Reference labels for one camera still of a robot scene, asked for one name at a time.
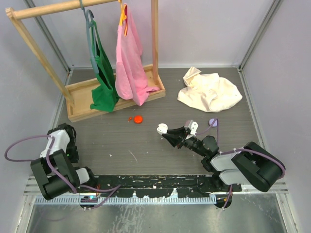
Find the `white earbud case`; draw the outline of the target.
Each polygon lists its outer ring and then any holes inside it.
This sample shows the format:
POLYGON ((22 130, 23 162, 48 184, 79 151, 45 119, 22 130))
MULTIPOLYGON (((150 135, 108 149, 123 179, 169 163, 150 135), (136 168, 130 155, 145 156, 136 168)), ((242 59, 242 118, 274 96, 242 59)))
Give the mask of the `white earbud case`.
POLYGON ((168 126, 165 123, 160 123, 157 127, 157 132, 160 135, 166 134, 168 131, 168 126))

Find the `lilac earbud case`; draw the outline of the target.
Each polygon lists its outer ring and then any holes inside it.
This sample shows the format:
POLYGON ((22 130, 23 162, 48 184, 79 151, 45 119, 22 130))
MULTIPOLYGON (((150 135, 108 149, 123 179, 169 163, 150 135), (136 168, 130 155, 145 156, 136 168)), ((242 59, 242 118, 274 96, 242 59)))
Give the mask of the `lilac earbud case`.
POLYGON ((209 121, 208 121, 208 124, 210 127, 212 128, 216 128, 218 126, 218 119, 216 118, 211 118, 209 121))

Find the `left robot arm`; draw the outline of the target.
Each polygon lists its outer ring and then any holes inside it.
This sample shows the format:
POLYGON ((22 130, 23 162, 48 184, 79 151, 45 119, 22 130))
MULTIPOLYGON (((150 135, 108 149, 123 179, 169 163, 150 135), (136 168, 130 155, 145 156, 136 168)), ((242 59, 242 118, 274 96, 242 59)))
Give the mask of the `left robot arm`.
POLYGON ((48 131, 48 143, 40 157, 31 162, 31 170, 46 200, 52 200, 79 186, 86 192, 97 188, 97 180, 88 167, 75 167, 79 160, 76 130, 63 123, 48 131))

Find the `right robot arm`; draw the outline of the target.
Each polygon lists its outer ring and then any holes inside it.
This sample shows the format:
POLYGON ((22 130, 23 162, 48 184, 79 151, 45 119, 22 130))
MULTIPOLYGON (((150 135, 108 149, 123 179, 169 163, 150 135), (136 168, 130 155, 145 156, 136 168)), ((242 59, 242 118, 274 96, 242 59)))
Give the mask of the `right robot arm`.
POLYGON ((192 126, 170 130, 161 123, 157 132, 173 147, 186 147, 202 156, 202 166, 215 176, 213 185, 218 191, 225 191, 232 184, 248 183, 261 192, 267 192, 285 175, 285 165, 255 142, 220 152, 214 136, 207 135, 200 140, 195 136, 196 128, 192 126))

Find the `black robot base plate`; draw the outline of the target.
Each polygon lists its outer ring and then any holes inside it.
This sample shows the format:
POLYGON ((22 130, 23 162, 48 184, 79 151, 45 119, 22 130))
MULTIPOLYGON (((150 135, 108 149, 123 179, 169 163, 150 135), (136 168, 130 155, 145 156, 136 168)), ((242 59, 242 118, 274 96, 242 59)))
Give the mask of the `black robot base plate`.
MULTIPOLYGON (((179 198, 203 198, 216 196, 215 205, 228 207, 231 200, 226 199, 229 192, 241 192, 240 184, 216 184, 215 176, 210 175, 94 175, 96 187, 82 184, 77 192, 81 195, 95 195, 104 198, 99 204, 112 197, 160 198, 176 194, 179 198)), ((96 205, 81 205, 94 208, 96 205)))

